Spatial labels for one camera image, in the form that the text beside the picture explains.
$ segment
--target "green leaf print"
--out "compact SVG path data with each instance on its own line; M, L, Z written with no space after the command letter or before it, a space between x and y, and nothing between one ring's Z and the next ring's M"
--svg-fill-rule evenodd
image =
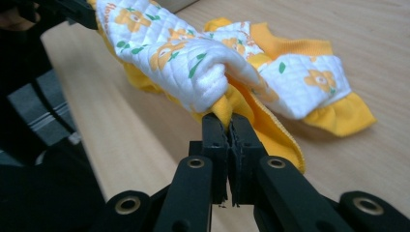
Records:
M152 16L152 15L150 15L150 14L145 14L145 15L147 15L147 17L149 17L151 20L160 20L161 18L160 18L160 16L159 15L155 15L155 16Z
M131 53L133 54L133 55L136 55L136 54L138 54L141 50L143 50L144 49L144 47L142 46L142 47L139 47L139 48L134 48L133 50L131 50Z
M121 52L123 52L123 50L130 48L130 44L120 41L119 43L116 44L117 47L122 47L123 49L121 49Z
M195 64L195 66L192 67L192 69L190 69L190 75L188 76L189 79L191 79L196 72L196 68L198 68L199 64L204 60L206 56L206 53L202 53L196 56L196 59L198 59L198 63Z
M171 61L171 60L173 60L173 59L175 59L175 58L178 56L178 54L179 54L179 51L177 51L177 52L175 52L175 53L172 53L171 56L169 57L168 62Z
M279 64L279 72L282 74L284 70L286 69L286 65L283 62L280 62Z
M117 47L123 47L125 44L127 43L120 41L119 43L117 43Z

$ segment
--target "yellow fabric edge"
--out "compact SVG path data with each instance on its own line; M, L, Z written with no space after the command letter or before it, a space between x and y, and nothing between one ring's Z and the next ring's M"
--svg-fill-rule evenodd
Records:
M365 102L353 92L339 101L313 110L302 121L340 137L361 131L377 122Z
M333 55L332 45L328 41L279 38L271 33L266 22L252 24L250 26L250 35L256 44L273 60L288 53L308 56Z

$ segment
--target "cloth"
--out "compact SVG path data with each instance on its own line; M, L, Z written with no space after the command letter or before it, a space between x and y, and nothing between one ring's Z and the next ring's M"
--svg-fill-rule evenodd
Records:
M123 64L130 83L164 93L198 121L215 113L227 127L233 113L247 117L268 154L305 171L300 147L276 116L251 92L275 93L235 50L199 33L184 20L148 0L89 0L99 32Z
M108 49L135 87L165 93L200 120L247 117L268 154L302 172L302 152L276 116L345 136L375 122L352 92L330 43L288 41L266 23L218 18L198 32L149 0L89 0Z
M226 38L217 40L243 54L278 94L275 101L259 98L272 111L337 136L350 135L376 122L364 101L352 92L329 42L278 38L266 23L249 26L248 22L232 23L223 17L208 22L205 30L242 35L237 36L236 44L227 43ZM260 50L243 52L248 46Z

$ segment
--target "quilted fabric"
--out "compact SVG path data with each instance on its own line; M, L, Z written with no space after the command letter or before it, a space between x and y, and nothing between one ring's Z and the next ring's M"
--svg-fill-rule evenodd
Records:
M249 86L264 84L235 50L153 1L101 0L97 13L117 57L136 65L189 111L208 110L226 92L226 73Z

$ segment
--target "orange flower print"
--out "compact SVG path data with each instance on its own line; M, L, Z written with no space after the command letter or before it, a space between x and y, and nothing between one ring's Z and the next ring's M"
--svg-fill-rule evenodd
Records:
M127 24L131 32L139 31L141 25L149 27L151 21L145 18L141 12L135 11L132 8L121 10L120 14L115 18L118 24Z
M171 35L171 37L168 38L169 41L195 38L195 35L191 30L188 30L188 32L185 29L178 29L177 31L175 31L174 29L169 28L168 31Z
M168 42L157 49L157 52L151 56L150 67L153 71L160 69L162 70L165 67L166 63L175 59L178 56L180 49L185 47L187 42L180 42L177 44L172 44Z
M320 89L327 93L334 94L336 91L336 82L333 79L332 72L317 70L309 70L309 76L305 77L305 83L307 85L318 86Z
M241 40L236 38L224 39L222 43L225 44L229 48L233 48L239 52L239 54L243 55L245 53L245 47L242 44Z
M161 8L160 4L158 4L156 1L150 0L150 3L151 3L152 5L154 5L154 6L155 6L156 8L158 8L158 9Z

